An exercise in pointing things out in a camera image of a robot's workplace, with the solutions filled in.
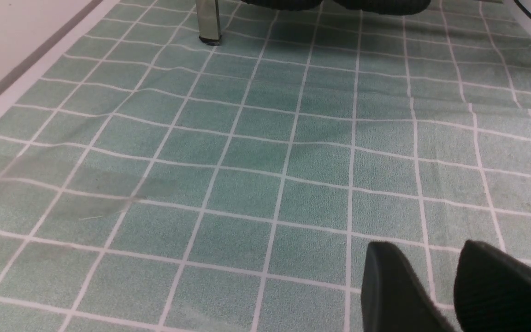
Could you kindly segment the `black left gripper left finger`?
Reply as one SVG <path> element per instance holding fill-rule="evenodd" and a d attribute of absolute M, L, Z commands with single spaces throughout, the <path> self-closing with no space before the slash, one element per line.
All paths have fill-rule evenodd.
<path fill-rule="evenodd" d="M 393 243 L 367 245 L 361 288 L 365 332 L 453 332 L 404 253 Z"/>

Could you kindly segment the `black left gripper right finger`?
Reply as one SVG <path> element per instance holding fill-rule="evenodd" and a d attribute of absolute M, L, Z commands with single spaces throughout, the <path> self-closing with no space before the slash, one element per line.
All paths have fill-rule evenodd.
<path fill-rule="evenodd" d="M 531 332 L 531 267 L 491 244 L 467 240 L 454 309 L 464 332 Z"/>

